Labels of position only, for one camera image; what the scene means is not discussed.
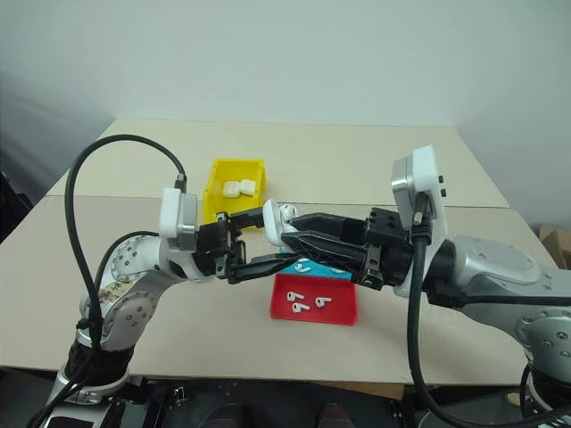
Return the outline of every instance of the black cable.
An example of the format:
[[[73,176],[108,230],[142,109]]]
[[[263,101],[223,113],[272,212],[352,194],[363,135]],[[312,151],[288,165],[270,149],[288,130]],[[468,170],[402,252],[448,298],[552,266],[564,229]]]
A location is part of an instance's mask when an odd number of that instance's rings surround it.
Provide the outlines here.
[[[82,378],[87,367],[91,364],[93,356],[94,351],[91,349],[77,373],[63,386],[63,388],[60,389],[57,395],[53,397],[49,403],[39,409],[36,414],[31,417],[26,425],[27,428],[38,428],[45,419],[51,415],[59,403],[76,393],[84,385],[85,379]]]
[[[531,366],[529,364],[526,365],[524,373],[521,374],[521,381],[519,381],[519,409],[521,410],[522,417],[527,417],[527,412],[525,410],[525,387],[527,386],[527,378],[531,371]]]
[[[554,419],[571,414],[571,406],[564,406],[557,410],[529,417],[523,421],[508,424],[477,424],[464,421],[456,416],[450,415],[430,395],[426,387],[422,370],[420,368],[420,355],[418,348],[418,322],[420,318],[420,296],[422,294],[422,283],[424,265],[426,258],[427,238],[417,236],[412,238],[413,261],[412,274],[410,279],[409,312],[407,315],[407,346],[409,353],[410,374],[414,382],[417,395],[422,399],[425,406],[436,416],[448,424],[458,428],[536,428],[538,425],[546,424]]]
[[[129,238],[132,238],[134,236],[158,236],[158,235],[159,234],[157,234],[156,232],[148,232],[145,230],[140,230],[140,231],[131,232],[129,234],[123,235],[121,238],[117,239],[114,243],[112,243],[109,246],[109,248],[107,249],[107,251],[105,252],[105,254],[103,255],[101,262],[99,263],[99,268],[97,269],[97,274],[95,276],[95,287],[97,288],[97,291],[99,290],[99,288],[101,286],[101,280],[103,279],[105,267],[107,266],[107,263],[108,263],[109,259],[111,258],[111,255],[113,254],[115,249],[121,243],[123,243],[124,241],[126,241]],[[85,381],[80,382],[79,378],[83,375],[83,373],[87,369],[88,365],[91,364],[92,361],[93,361],[93,355],[90,352],[90,354],[86,358],[86,362],[84,362],[84,364],[79,368],[78,375],[74,376],[62,388],[62,390],[58,393],[58,395],[56,395],[54,397],[54,399],[52,399],[52,401],[50,401],[49,404],[42,407],[36,414],[34,414],[32,416],[32,418],[28,422],[28,428],[32,428],[32,427],[36,428],[39,425],[41,425],[41,423],[44,422],[44,420],[54,411],[55,406],[57,406],[58,403],[62,402],[63,400],[65,400],[68,397],[70,397],[71,395],[73,395],[79,388],[81,388],[83,386],[83,383]]]
[[[64,209],[65,209],[65,221],[68,229],[68,236],[70,238],[71,248],[73,250],[73,255],[78,263],[79,272],[83,277],[83,281],[87,288],[87,293],[89,295],[89,338],[91,339],[91,346],[98,352],[101,350],[101,337],[103,334],[103,320],[101,317],[101,306],[96,304],[99,299],[97,296],[97,289],[95,287],[91,273],[89,272],[89,266],[87,265],[86,258],[81,249],[81,244],[78,237],[78,229],[75,222],[75,210],[73,205],[73,196],[75,189],[75,182],[78,177],[79,169],[87,157],[93,153],[95,150],[103,147],[104,145],[115,143],[118,141],[134,141],[141,144],[146,144],[158,151],[164,153],[177,168],[179,176],[177,177],[176,185],[182,187],[181,190],[185,191],[186,187],[186,172],[180,161],[176,156],[169,151],[167,148],[155,143],[153,140],[144,138],[142,136],[132,136],[129,134],[122,134],[116,136],[106,136],[101,138],[88,147],[86,147],[83,152],[81,152],[78,158],[71,165],[70,171],[68,173],[68,178],[65,184],[65,195],[64,195]]]
[[[99,288],[101,287],[101,280],[103,279],[103,274],[105,273],[105,267],[107,266],[107,262],[111,258],[111,255],[113,254],[115,249],[123,241],[126,241],[129,238],[132,238],[133,236],[158,236],[158,235],[159,234],[157,234],[156,232],[147,232],[145,230],[140,230],[140,231],[136,231],[136,232],[131,232],[130,234],[123,235],[117,241],[112,243],[109,246],[109,248],[107,249],[107,251],[105,252],[105,254],[103,255],[103,258],[101,259],[101,262],[99,263],[99,268],[97,269],[97,274],[95,275],[95,288],[97,289],[97,291],[99,291]]]
[[[127,234],[122,236],[119,240],[115,241],[112,246],[104,254],[102,262],[97,270],[97,275],[95,277],[95,282],[91,273],[89,272],[89,266],[83,250],[81,249],[81,243],[79,242],[78,229],[75,221],[75,209],[74,209],[74,190],[75,183],[78,177],[79,170],[83,165],[83,162],[89,157],[91,153],[95,150],[103,147],[104,145],[118,142],[118,141],[134,141],[141,144],[146,144],[159,152],[165,154],[175,165],[178,171],[178,176],[175,181],[175,187],[180,189],[182,192],[186,191],[186,172],[177,157],[169,151],[167,148],[155,143],[153,140],[144,138],[142,136],[133,136],[129,134],[107,136],[101,138],[86,149],[84,149],[78,156],[78,158],[71,165],[70,171],[68,173],[67,181],[65,184],[65,194],[63,197],[64,210],[65,210],[65,222],[68,230],[68,236],[70,238],[71,249],[73,250],[73,255],[78,263],[78,268],[83,281],[87,288],[87,294],[89,296],[89,314],[88,314],[88,328],[89,328],[89,338],[91,340],[91,350],[87,355],[86,360],[79,368],[78,372],[68,381],[66,385],[58,392],[58,394],[42,409],[40,409],[28,423],[28,428],[37,428],[41,425],[44,420],[54,411],[55,407],[67,399],[70,395],[75,393],[78,389],[85,385],[84,372],[87,367],[92,364],[94,360],[97,359],[98,353],[101,351],[101,338],[103,334],[103,319],[101,314],[101,305],[99,304],[99,286],[103,277],[103,272],[105,266],[111,257],[113,251],[122,241],[128,239],[134,235],[157,235],[155,232],[134,232],[132,234]]]
[[[571,306],[571,298],[546,296],[468,296],[470,303],[500,303],[504,305]]]

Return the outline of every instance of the white table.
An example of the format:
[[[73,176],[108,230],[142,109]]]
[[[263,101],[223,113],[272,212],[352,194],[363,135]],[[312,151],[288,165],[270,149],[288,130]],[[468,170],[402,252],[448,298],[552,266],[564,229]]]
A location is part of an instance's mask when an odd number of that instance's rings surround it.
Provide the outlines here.
[[[266,161],[268,197],[301,202],[301,212],[355,218],[365,218],[373,203],[394,204],[393,160],[432,143],[446,176],[451,234],[511,243],[554,266],[452,128],[117,120],[105,132],[115,133],[147,136],[171,148],[195,192],[202,192],[214,157],[241,153]],[[116,144],[94,155],[79,178],[76,216],[93,272],[117,236],[156,230],[159,187],[170,185],[174,175],[160,154],[146,149],[141,156],[137,151],[136,164],[128,164],[133,152],[127,154],[127,147],[136,149]],[[297,161],[300,152],[304,161]],[[156,175],[149,174],[156,161]],[[5,366],[57,369],[73,340],[83,285],[65,233],[62,189],[60,182],[0,246],[0,364]],[[244,237],[249,257],[275,251],[261,231]],[[347,327],[270,319],[272,283],[272,277],[235,285],[215,279],[172,287],[137,344],[131,372],[410,383],[407,301],[390,287],[381,292],[358,287],[360,319]],[[428,383],[517,383],[525,363],[521,347],[505,333],[426,302],[420,341]]]

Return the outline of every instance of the red tray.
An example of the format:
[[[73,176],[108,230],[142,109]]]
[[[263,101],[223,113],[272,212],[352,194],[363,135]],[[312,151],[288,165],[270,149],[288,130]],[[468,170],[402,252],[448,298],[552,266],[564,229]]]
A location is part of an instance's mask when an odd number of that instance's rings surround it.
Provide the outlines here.
[[[289,292],[304,296],[304,299],[296,301],[310,309],[302,309],[301,313],[295,314],[292,311],[293,302],[287,299]],[[317,297],[331,297],[333,300],[318,308],[315,304]],[[272,318],[354,325],[358,316],[355,284],[346,279],[324,276],[276,274],[269,314]]]

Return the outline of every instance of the cable connector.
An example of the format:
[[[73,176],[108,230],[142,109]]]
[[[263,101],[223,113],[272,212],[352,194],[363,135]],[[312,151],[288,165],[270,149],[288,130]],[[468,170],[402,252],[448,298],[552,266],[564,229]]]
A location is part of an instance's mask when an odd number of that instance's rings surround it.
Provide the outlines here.
[[[186,193],[186,175],[177,175],[177,180],[175,181],[175,189],[180,189],[181,193]]]
[[[412,242],[420,236],[425,237],[426,244],[430,245],[432,242],[432,203],[430,197],[424,192],[417,194],[414,202],[414,217],[410,230]]]
[[[103,318],[99,318],[97,321],[92,321],[88,318],[81,318],[77,324],[75,324],[75,328],[78,330],[85,330],[86,328],[102,328],[103,327]]]

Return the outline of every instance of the white wall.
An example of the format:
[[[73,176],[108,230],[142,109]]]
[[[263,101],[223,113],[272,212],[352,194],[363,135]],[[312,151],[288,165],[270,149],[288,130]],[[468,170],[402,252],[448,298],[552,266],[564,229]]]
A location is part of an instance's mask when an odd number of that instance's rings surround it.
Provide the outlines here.
[[[528,222],[571,228],[570,22],[565,0],[0,0],[2,168],[37,198],[114,117],[451,125]]]

